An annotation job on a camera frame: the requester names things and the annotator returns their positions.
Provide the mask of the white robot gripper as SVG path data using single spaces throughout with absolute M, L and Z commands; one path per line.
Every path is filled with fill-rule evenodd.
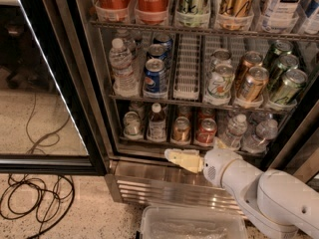
M 217 136 L 213 140 L 214 149 L 209 150 L 204 159 L 198 150 L 169 148 L 164 157 L 192 173 L 203 172 L 204 177 L 214 186 L 222 186 L 222 176 L 230 164 L 242 160 L 242 156 L 228 149 L 228 146 Z

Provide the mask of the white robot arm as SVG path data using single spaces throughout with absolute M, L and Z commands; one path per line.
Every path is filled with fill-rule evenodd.
M 168 148 L 165 158 L 225 189 L 250 222 L 270 239 L 293 239 L 298 231 L 319 239 L 319 193 L 281 170 L 262 171 L 230 149 Z

